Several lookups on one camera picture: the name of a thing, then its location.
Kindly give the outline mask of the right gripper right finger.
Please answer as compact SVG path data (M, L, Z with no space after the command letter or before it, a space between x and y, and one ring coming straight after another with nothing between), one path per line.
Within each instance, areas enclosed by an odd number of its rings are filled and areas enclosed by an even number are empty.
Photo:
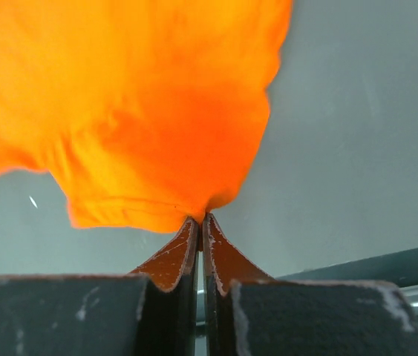
M209 355L418 355L418 317L393 283L269 276L202 227Z

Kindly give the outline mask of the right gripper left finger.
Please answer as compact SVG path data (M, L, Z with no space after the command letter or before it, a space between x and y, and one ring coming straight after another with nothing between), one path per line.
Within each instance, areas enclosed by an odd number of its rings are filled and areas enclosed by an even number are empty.
M127 274L0 275L0 355L193 355L198 225Z

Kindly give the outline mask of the orange t shirt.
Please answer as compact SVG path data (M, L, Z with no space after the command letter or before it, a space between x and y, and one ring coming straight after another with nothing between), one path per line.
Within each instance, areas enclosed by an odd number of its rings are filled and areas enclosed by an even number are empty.
M233 201L291 1L0 1L0 175L49 173L74 226L178 230Z

